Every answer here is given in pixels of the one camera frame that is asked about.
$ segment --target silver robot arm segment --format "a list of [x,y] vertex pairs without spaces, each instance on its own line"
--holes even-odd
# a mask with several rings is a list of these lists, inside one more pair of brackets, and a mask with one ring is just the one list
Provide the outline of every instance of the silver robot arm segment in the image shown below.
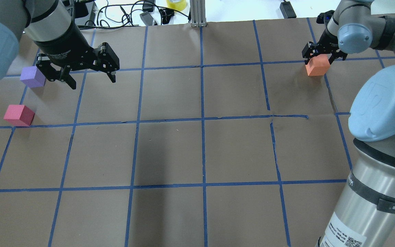
[[[372,2],[342,0],[326,13],[320,41],[303,50],[307,62],[323,47],[333,51],[331,62],[368,47],[395,52],[395,17],[371,17]],[[365,83],[350,112],[359,159],[316,247],[382,247],[395,226],[395,65]]]
[[[36,66],[48,80],[59,80],[76,89],[76,81],[69,72],[93,69],[107,73],[112,83],[116,81],[115,73],[120,66],[113,49],[108,43],[96,49],[90,47],[60,0],[0,1],[0,79],[17,55],[24,28],[44,52],[38,54]],[[2,33],[10,39],[4,39]],[[12,46],[8,54],[7,46]],[[52,63],[61,69],[57,71]]]

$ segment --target black cable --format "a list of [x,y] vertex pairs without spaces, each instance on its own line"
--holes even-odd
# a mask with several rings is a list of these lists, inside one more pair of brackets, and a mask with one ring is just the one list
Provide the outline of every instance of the black cable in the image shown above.
[[107,30],[111,30],[111,29],[118,29],[118,28],[122,28],[122,27],[126,27],[126,25],[121,25],[121,26],[116,26],[116,27],[103,27],[103,26],[84,26],[84,25],[79,25],[77,26],[80,30],[88,30],[88,29],[107,29]]
[[91,20],[87,20],[84,25],[86,25],[88,22],[92,22],[92,24],[94,24],[94,26],[95,26],[95,22],[91,21]]
[[[133,12],[133,7],[134,7],[135,5],[150,5],[150,6],[154,6],[154,7],[158,8],[158,11],[159,11],[160,8],[170,9],[170,10],[173,10],[173,11],[175,11],[175,12],[178,12],[178,13],[182,14],[182,15],[185,16],[185,17],[188,17],[188,15],[186,15],[186,14],[180,12],[180,11],[177,11],[177,10],[175,10],[175,9],[172,9],[172,8],[162,7],[162,6],[158,6],[158,5],[156,5],[156,4],[152,4],[152,3],[140,3],[140,2],[145,2],[145,1],[144,1],[144,0],[139,0],[139,1],[136,1],[135,3],[129,3],[129,4],[113,4],[113,5],[107,5],[107,6],[102,7],[102,8],[99,10],[99,13],[100,13],[103,9],[108,8],[108,7],[113,7],[113,6],[132,6],[132,8],[131,8],[131,13],[129,14],[129,16],[130,16],[130,24],[131,24],[132,26],[134,26],[134,25],[133,25],[133,20],[132,20],[132,12]],[[97,25],[99,25],[99,16],[100,16],[100,15],[98,14],[98,15],[97,15],[97,20],[96,20]]]
[[[106,0],[106,6],[109,6],[109,1],[108,0]],[[116,20],[113,20],[113,19],[111,19],[111,18],[109,18],[108,17],[108,15],[106,14],[106,10],[107,10],[108,8],[105,8],[105,17],[106,17],[106,19],[108,19],[108,20],[110,20],[110,21],[113,21],[113,22],[115,22],[115,23],[122,23],[122,22],[118,22],[118,21],[116,21]]]
[[101,24],[101,22],[105,22],[106,24],[108,24],[108,27],[111,27],[111,25],[109,25],[109,23],[107,22],[107,21],[105,21],[105,20],[100,20],[100,26],[103,26],[102,24]]

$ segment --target pink cube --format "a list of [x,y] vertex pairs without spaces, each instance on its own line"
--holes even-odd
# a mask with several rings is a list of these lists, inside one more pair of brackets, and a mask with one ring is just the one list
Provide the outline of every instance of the pink cube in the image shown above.
[[325,75],[329,68],[330,63],[327,54],[313,57],[309,63],[306,64],[307,75],[310,77]]
[[30,126],[34,112],[25,105],[9,105],[4,120],[14,126]]
[[24,67],[20,80],[29,88],[45,85],[45,76],[36,66]]

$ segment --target label sticker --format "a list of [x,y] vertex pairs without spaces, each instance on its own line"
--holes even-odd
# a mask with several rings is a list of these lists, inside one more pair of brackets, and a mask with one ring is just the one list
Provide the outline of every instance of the label sticker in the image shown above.
[[321,241],[320,247],[334,247],[330,241],[324,236],[323,240]]
[[333,212],[320,247],[363,247],[366,240],[366,236],[348,228]]

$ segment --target cable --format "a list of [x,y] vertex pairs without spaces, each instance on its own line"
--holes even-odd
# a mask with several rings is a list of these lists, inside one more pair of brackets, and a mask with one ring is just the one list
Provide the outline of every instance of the cable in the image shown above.
[[101,22],[105,22],[106,24],[108,24],[108,27],[111,27],[111,25],[109,25],[109,23],[108,23],[107,21],[105,21],[105,20],[100,20],[100,26],[103,26],[103,25],[101,24]]
[[[109,6],[109,1],[108,0],[106,0],[106,6]],[[115,20],[113,20],[113,19],[111,19],[111,18],[109,18],[108,17],[108,15],[106,14],[106,10],[107,10],[108,8],[105,8],[105,17],[106,17],[106,19],[108,19],[108,20],[110,20],[110,21],[113,21],[113,22],[115,22],[115,23],[122,23],[122,22],[118,22],[118,21],[115,21]]]
[[[113,6],[132,6],[132,8],[131,8],[131,12],[130,12],[130,14],[129,14],[129,16],[130,16],[130,24],[132,25],[132,26],[134,26],[133,25],[133,20],[132,20],[132,12],[134,11],[134,7],[136,6],[136,5],[151,5],[151,6],[154,6],[154,7],[156,7],[156,8],[158,8],[158,11],[160,10],[160,8],[163,8],[163,9],[170,9],[170,10],[173,10],[173,11],[175,11],[175,12],[178,12],[178,13],[180,13],[180,14],[182,14],[183,16],[185,16],[185,17],[188,17],[188,15],[186,15],[186,14],[184,14],[184,13],[182,13],[182,12],[180,12],[180,11],[177,11],[177,10],[175,10],[175,9],[172,9],[172,8],[168,8],[168,7],[162,7],[162,6],[158,6],[158,5],[156,5],[156,4],[152,4],[152,3],[141,3],[141,2],[145,2],[144,0],[139,0],[139,1],[136,1],[135,3],[128,3],[128,4],[112,4],[112,5],[107,5],[107,6],[104,6],[104,7],[102,7],[100,10],[99,10],[99,13],[103,10],[103,9],[106,9],[106,8],[108,8],[108,7],[113,7]],[[97,18],[96,18],[96,23],[97,23],[97,25],[100,25],[99,24],[99,14],[97,15]]]
[[91,20],[87,20],[84,25],[86,25],[88,22],[92,22],[92,24],[94,24],[94,26],[95,26],[95,22],[91,21]]

